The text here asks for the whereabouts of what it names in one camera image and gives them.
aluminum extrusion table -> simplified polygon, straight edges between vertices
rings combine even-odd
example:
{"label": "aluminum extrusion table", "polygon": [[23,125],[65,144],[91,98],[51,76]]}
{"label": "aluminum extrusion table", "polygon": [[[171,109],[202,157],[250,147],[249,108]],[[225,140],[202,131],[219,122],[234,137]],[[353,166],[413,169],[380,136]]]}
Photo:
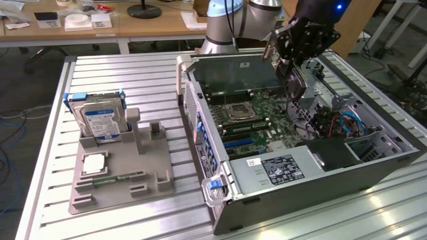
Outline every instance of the aluminum extrusion table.
{"label": "aluminum extrusion table", "polygon": [[[186,51],[83,56],[75,60],[69,58],[59,80],[17,239],[426,239],[426,155],[369,190],[230,234],[213,235],[209,207],[197,177],[175,93],[177,57],[193,53]],[[421,124],[340,56],[329,55],[328,58],[427,144],[427,130]],[[338,93],[349,91],[330,72],[326,72],[325,80]],[[141,109],[139,126],[147,126],[154,120],[162,121],[166,126],[177,192],[121,208],[70,215],[79,127],[62,102],[63,92],[98,93],[119,88],[126,91],[127,105]]]}

